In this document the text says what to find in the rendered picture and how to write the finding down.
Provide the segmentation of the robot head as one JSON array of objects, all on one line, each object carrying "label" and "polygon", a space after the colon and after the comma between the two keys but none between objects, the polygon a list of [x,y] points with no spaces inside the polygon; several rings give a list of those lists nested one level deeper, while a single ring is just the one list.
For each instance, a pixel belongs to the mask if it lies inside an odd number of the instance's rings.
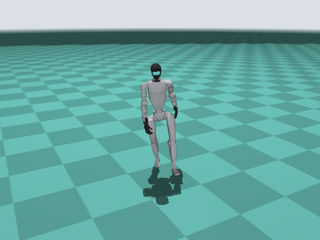
[{"label": "robot head", "polygon": [[[161,81],[161,79],[159,80],[159,77],[161,76],[161,72],[162,72],[162,69],[161,69],[161,66],[158,64],[158,63],[154,63],[151,65],[151,73],[152,73],[152,76],[153,76],[153,79],[155,80],[152,80],[153,82],[159,82]],[[153,72],[160,72],[159,75],[153,75]]]}]

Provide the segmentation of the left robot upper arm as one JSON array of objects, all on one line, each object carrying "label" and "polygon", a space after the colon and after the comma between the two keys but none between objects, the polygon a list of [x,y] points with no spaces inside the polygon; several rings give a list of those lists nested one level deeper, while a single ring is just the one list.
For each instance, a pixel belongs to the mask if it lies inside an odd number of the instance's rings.
[{"label": "left robot upper arm", "polygon": [[166,82],[166,86],[167,86],[167,89],[168,89],[168,94],[169,94],[168,97],[170,99],[173,99],[176,96],[176,94],[173,92],[174,91],[173,82],[172,82],[171,79],[166,79],[165,82]]}]

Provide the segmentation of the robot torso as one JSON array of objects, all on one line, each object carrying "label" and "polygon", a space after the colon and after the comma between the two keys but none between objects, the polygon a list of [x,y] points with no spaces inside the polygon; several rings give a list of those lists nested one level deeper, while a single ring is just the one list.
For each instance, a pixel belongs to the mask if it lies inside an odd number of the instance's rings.
[{"label": "robot torso", "polygon": [[155,122],[162,121],[166,119],[165,110],[162,106],[165,105],[167,99],[167,84],[165,79],[159,78],[159,82],[154,82],[155,79],[148,80],[148,96],[149,100],[155,109],[153,110],[153,115]]}]

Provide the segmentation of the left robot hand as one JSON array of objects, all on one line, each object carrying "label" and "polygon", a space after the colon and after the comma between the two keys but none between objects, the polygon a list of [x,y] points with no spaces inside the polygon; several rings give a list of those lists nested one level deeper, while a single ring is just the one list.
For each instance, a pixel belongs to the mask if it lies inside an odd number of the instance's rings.
[{"label": "left robot hand", "polygon": [[177,118],[177,114],[178,114],[178,108],[176,106],[174,106],[173,108],[174,108],[173,110],[175,110],[175,114],[173,114],[174,115],[174,119],[176,119]]}]

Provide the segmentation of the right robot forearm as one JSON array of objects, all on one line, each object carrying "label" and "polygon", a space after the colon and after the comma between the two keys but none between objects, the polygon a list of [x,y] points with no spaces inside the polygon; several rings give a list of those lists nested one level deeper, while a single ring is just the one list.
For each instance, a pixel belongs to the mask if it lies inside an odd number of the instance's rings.
[{"label": "right robot forearm", "polygon": [[141,101],[141,115],[142,115],[142,121],[145,122],[145,118],[148,119],[147,115],[147,107],[143,107],[143,101]]}]

